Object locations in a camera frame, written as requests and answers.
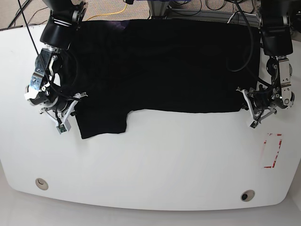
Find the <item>black robot arm image-left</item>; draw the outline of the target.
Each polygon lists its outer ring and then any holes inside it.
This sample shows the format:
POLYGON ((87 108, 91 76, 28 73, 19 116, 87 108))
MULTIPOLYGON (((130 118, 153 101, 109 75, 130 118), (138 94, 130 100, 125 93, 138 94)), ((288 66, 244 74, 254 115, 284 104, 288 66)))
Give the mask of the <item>black robot arm image-left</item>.
POLYGON ((64 89, 71 89, 77 79, 72 83, 55 83, 55 76, 63 66, 63 56, 71 56, 69 47, 76 31, 80 28, 86 13, 88 3, 79 0, 46 0, 44 2, 50 9, 48 23, 42 33, 40 41, 44 48, 37 53, 35 70, 29 85, 25 88, 25 99, 31 105, 41 105, 40 114, 45 114, 54 122, 60 134, 68 132, 71 125, 69 116, 75 114, 75 105, 86 97, 86 92, 64 93, 64 89))

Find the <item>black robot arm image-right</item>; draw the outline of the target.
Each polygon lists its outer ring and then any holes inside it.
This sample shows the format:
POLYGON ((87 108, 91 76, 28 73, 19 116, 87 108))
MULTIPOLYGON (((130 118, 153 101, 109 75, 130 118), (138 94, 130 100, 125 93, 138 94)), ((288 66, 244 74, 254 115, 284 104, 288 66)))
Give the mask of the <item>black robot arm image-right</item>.
POLYGON ((292 66, 288 55, 293 53, 291 24, 301 9, 299 0, 261 0, 255 7, 264 54, 269 56, 266 69, 271 83, 260 77, 258 90, 238 89, 247 103, 251 120, 249 127, 256 128, 262 120, 277 113, 277 109, 293 106, 295 94, 291 88, 292 66))

